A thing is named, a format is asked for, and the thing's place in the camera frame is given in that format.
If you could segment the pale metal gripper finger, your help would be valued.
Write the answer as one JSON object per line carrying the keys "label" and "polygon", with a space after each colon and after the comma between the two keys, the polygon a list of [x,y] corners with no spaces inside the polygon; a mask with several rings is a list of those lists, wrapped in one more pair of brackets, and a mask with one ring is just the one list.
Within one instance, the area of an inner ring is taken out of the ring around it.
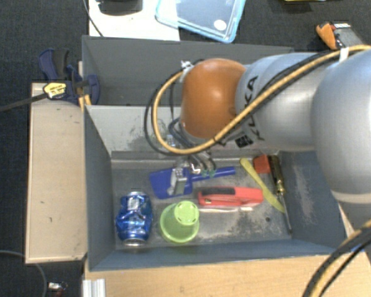
{"label": "pale metal gripper finger", "polygon": [[183,195],[185,185],[186,177],[184,176],[183,169],[175,169],[174,194]]}
{"label": "pale metal gripper finger", "polygon": [[176,182],[177,182],[176,169],[173,168],[170,176],[170,186],[167,189],[168,195],[171,196],[175,194]]}

